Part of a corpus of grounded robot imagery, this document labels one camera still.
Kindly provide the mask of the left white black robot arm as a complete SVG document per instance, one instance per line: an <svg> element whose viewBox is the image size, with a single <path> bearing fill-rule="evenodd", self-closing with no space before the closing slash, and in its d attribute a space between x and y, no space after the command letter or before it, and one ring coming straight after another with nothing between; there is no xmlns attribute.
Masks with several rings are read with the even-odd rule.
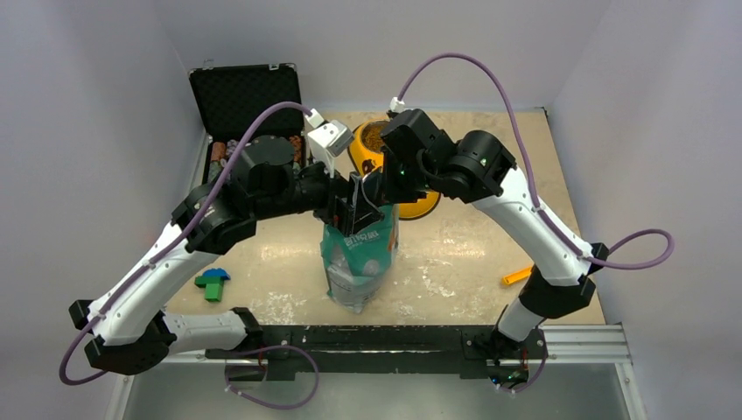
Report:
<svg viewBox="0 0 742 420"><path fill-rule="evenodd" d="M142 260L107 294L69 309L87 361L100 373L140 374L172 354L221 350L248 358L264 342L252 312L166 310L182 285L256 234L260 221L312 213L344 235L381 218L382 175L345 178L317 162L295 169L291 143L260 136L237 151L214 181L194 188Z"/></svg>

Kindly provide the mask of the yellow plastic scoop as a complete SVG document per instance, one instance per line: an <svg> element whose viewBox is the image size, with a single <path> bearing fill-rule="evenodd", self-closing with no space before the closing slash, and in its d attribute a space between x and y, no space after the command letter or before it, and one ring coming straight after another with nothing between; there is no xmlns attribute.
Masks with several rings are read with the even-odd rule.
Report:
<svg viewBox="0 0 742 420"><path fill-rule="evenodd" d="M518 284L520 282L526 281L531 273L532 273L533 267L527 267L524 269L520 269L516 272L510 273L508 275L505 275L501 278L501 283L505 286L512 286L514 284Z"/></svg>

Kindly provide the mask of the green dog food bag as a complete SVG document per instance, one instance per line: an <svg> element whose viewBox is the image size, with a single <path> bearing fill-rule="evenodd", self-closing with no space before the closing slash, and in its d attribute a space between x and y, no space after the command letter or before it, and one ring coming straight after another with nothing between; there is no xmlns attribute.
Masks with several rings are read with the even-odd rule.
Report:
<svg viewBox="0 0 742 420"><path fill-rule="evenodd" d="M381 288L396 259L399 246L397 205L381 207L383 219L344 236L323 226L320 254L327 280L327 296L347 310L360 313Z"/></svg>

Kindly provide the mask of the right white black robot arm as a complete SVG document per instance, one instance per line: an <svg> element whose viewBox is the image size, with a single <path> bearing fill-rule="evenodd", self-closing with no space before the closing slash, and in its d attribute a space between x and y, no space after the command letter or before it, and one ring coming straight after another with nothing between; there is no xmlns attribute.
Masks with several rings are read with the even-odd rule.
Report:
<svg viewBox="0 0 742 420"><path fill-rule="evenodd" d="M581 239L537 194L525 172L493 134L481 129L454 141L421 109L395 116L381 131L385 198L409 202L437 192L469 204L496 222L532 260L518 297L491 333L493 349L511 356L545 319L559 319L589 305L590 279L606 258L604 244Z"/></svg>

